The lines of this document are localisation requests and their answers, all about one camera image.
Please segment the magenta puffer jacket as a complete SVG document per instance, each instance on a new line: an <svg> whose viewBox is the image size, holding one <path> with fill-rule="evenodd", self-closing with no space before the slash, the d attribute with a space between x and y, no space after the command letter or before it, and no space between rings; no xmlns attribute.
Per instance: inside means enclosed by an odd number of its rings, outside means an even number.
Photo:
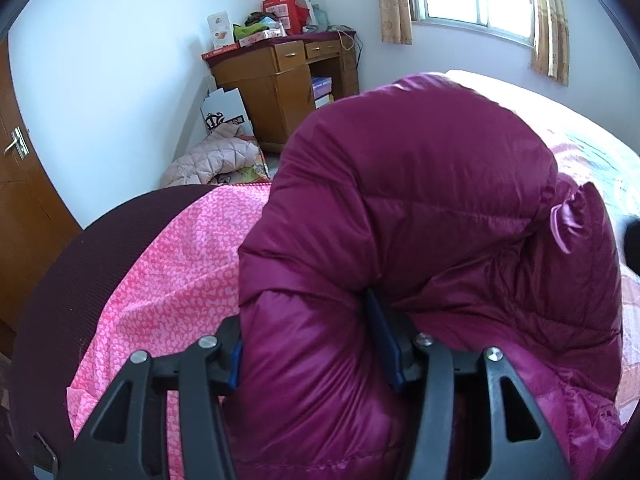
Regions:
<svg viewBox="0 0 640 480"><path fill-rule="evenodd" d="M395 479L411 417L359 294L456 350L500 348L585 479L622 434L620 260L603 200L510 110L413 75L312 113L239 249L224 404L242 479Z"/></svg>

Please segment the dark maroon bed footboard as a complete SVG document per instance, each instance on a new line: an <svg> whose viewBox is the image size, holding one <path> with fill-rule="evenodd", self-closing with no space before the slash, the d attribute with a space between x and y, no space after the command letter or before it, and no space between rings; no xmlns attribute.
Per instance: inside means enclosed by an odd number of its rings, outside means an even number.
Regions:
<svg viewBox="0 0 640 480"><path fill-rule="evenodd" d="M43 275L26 302L11 358L11 424L23 460L34 456L37 434L56 456L66 453L74 438L66 389L107 300L171 220L209 191L176 186L128 200L80 232Z"/></svg>

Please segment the blue pink printed bedsheet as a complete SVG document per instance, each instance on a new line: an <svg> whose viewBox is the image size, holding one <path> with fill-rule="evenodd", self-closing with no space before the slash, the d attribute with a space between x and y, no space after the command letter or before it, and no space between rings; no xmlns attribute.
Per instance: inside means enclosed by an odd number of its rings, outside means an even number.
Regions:
<svg viewBox="0 0 640 480"><path fill-rule="evenodd" d="M521 118L544 141L559 172L598 190L613 233L639 208L639 159L631 148L567 108L518 88L457 72L445 77ZM130 351L164 356L211 333L229 314L240 315L239 249L262 216L270 184L216 188L160 232L107 300L78 371L68 387L73 430L90 411ZM622 246L615 237L618 260ZM623 266L620 262L623 345Z"/></svg>

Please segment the brown wooden door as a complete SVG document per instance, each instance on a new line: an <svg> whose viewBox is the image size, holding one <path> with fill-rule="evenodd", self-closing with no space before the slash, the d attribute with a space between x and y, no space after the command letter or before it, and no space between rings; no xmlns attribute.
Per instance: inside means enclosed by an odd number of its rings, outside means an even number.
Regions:
<svg viewBox="0 0 640 480"><path fill-rule="evenodd" d="M20 127L29 155L3 155ZM1 352L12 353L25 304L81 227L55 191L17 105L9 41L1 41Z"/></svg>

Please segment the pale pink quilted jacket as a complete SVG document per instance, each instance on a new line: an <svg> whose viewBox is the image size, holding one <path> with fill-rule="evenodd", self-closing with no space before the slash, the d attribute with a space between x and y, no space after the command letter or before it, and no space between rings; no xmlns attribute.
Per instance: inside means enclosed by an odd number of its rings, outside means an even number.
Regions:
<svg viewBox="0 0 640 480"><path fill-rule="evenodd" d="M222 124L171 163L160 178L160 187L218 186L269 180L265 157L255 137L241 125Z"/></svg>

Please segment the white paper bag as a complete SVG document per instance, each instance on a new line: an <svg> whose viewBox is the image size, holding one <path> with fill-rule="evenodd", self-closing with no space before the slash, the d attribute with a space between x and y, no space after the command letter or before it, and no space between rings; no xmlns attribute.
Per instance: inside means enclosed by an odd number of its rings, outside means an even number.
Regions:
<svg viewBox="0 0 640 480"><path fill-rule="evenodd" d="M217 89L210 92L203 101L201 113L209 132L214 131L221 124L238 125L247 134L253 134L253 125L248 117L240 90Z"/></svg>

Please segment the brown wooden desk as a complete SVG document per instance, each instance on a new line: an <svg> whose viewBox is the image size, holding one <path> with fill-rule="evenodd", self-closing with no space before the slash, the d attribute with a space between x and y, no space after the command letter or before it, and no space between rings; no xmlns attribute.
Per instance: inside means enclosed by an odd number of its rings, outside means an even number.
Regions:
<svg viewBox="0 0 640 480"><path fill-rule="evenodd" d="M266 39L202 55L218 87L239 90L260 147L280 153L316 109L314 77L329 77L334 100L359 92L359 38L330 30Z"/></svg>

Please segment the right beige curtain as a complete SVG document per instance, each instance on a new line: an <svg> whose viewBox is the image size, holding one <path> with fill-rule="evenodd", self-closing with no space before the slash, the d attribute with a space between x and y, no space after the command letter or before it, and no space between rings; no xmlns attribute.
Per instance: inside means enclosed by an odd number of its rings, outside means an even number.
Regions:
<svg viewBox="0 0 640 480"><path fill-rule="evenodd" d="M533 0L534 38L530 67L563 87L570 73L570 33L564 0Z"/></svg>

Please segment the beige curtain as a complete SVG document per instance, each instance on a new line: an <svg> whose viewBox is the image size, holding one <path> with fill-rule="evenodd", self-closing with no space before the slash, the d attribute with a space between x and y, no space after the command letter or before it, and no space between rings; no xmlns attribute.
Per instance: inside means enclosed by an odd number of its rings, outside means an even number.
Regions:
<svg viewBox="0 0 640 480"><path fill-rule="evenodd" d="M533 0L534 38L530 67L563 87L570 73L570 33L564 0Z"/></svg>
<svg viewBox="0 0 640 480"><path fill-rule="evenodd" d="M412 44L409 0L378 0L381 39L389 44Z"/></svg>

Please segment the white carton box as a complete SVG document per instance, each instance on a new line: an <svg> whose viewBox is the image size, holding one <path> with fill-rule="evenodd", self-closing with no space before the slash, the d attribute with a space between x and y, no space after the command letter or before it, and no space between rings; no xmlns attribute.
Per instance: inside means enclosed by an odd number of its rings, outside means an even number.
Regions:
<svg viewBox="0 0 640 480"><path fill-rule="evenodd" d="M235 44L233 25L226 11L209 15L207 24L214 50L231 47Z"/></svg>

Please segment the left beige curtain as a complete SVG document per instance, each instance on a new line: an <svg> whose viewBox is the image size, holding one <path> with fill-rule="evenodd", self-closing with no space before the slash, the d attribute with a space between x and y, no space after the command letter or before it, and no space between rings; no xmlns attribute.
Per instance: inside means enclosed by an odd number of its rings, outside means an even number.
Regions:
<svg viewBox="0 0 640 480"><path fill-rule="evenodd" d="M412 44L409 0L378 0L381 39L389 44Z"/></svg>

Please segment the red gift bag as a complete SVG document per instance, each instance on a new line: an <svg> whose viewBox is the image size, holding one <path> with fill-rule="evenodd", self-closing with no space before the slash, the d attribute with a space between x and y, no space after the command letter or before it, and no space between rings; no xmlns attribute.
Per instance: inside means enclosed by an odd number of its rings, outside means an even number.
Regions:
<svg viewBox="0 0 640 480"><path fill-rule="evenodd" d="M314 24L309 0L264 0L262 10L274 14L288 36L300 35Z"/></svg>

